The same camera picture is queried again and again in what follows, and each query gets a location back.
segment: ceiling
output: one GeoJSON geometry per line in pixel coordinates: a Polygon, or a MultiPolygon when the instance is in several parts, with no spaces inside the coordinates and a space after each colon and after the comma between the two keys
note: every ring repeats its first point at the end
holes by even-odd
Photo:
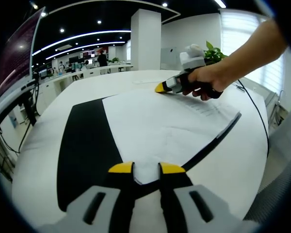
{"type": "MultiPolygon", "coordinates": [[[[39,6],[39,8],[45,6],[45,11],[49,13],[46,17],[43,17],[40,20],[33,51],[37,51],[44,46],[47,46],[56,41],[83,33],[107,30],[130,30],[130,18],[139,8],[160,12],[162,14],[162,21],[176,15],[175,13],[170,12],[165,8],[162,9],[149,4],[122,0],[86,2],[82,4],[76,4],[74,6],[52,13],[52,11],[60,7],[67,6],[79,1],[33,1],[36,5],[39,6]],[[97,24],[97,20],[101,20],[102,23],[100,25],[97,24]],[[60,33],[60,28],[64,28],[65,32],[60,33]]],[[[145,0],[143,2],[154,3],[160,6],[163,2],[167,2],[169,9],[177,11],[181,14],[180,16],[168,22],[195,15],[218,13],[218,5],[214,0],[145,0]]],[[[253,0],[223,0],[223,2],[226,4],[227,8],[246,10],[261,14],[253,0]]],[[[17,28],[15,28],[15,25],[17,22],[21,21],[20,19],[22,17],[26,19],[29,15],[32,15],[35,12],[29,2],[19,3],[17,6],[20,6],[21,10],[17,12],[11,10],[11,14],[16,15],[16,13],[19,12],[19,15],[16,17],[16,22],[13,22],[11,25],[4,25],[8,29],[8,33],[6,34],[11,33],[11,29],[13,29],[13,27],[14,30],[17,28]]],[[[97,42],[97,38],[99,38],[99,42],[101,43],[111,41],[127,42],[130,39],[130,33],[109,33],[85,36],[82,38],[70,40],[40,52],[33,57],[33,62],[34,64],[45,62],[46,57],[58,53],[55,51],[55,49],[60,46],[70,44],[75,48],[83,45],[99,43],[97,42]]]]}

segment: office chair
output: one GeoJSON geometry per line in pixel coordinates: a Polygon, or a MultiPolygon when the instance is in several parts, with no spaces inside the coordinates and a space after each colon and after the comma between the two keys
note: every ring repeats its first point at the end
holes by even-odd
{"type": "Polygon", "coordinates": [[[291,112],[270,135],[269,142],[261,185],[244,218],[258,223],[264,223],[272,215],[291,183],[291,112]]]}

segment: round table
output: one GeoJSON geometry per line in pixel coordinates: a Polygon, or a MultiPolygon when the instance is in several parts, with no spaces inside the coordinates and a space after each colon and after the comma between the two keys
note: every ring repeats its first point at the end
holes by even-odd
{"type": "MultiPolygon", "coordinates": [[[[145,70],[95,76],[73,82],[52,102],[28,135],[14,172],[13,202],[33,227],[55,223],[65,216],[58,207],[56,176],[61,140],[71,108],[133,89],[154,89],[159,82],[178,73],[145,70]]],[[[263,97],[250,90],[249,93],[267,126],[263,97]]],[[[204,185],[228,203],[234,216],[243,219],[263,176],[266,136],[246,93],[231,85],[220,100],[239,109],[242,116],[223,141],[187,174],[193,184],[204,185]]],[[[159,191],[136,200],[130,232],[167,232],[159,191]]]]}

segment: window blinds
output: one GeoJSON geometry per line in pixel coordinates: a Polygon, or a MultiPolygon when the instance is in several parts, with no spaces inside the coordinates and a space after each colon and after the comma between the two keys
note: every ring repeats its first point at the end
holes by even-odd
{"type": "Polygon", "coordinates": [[[130,61],[130,40],[127,42],[127,47],[126,47],[126,60],[130,61]]]}
{"type": "MultiPolygon", "coordinates": [[[[221,10],[223,54],[230,55],[237,50],[265,20],[266,18],[249,12],[221,10]]],[[[279,94],[284,78],[283,55],[276,61],[246,75],[246,78],[279,94]]]]}

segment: potted plant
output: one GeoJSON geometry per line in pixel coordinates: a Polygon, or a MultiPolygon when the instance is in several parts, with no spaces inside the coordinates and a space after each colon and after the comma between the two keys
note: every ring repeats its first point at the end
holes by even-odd
{"type": "Polygon", "coordinates": [[[207,66],[220,62],[223,58],[227,57],[221,52],[219,48],[213,47],[213,45],[210,42],[206,41],[206,46],[208,50],[204,50],[204,52],[205,52],[205,63],[207,66]]]}
{"type": "Polygon", "coordinates": [[[112,62],[113,62],[113,63],[114,63],[114,62],[120,62],[120,59],[118,59],[118,57],[115,57],[115,58],[112,59],[112,62]]]}

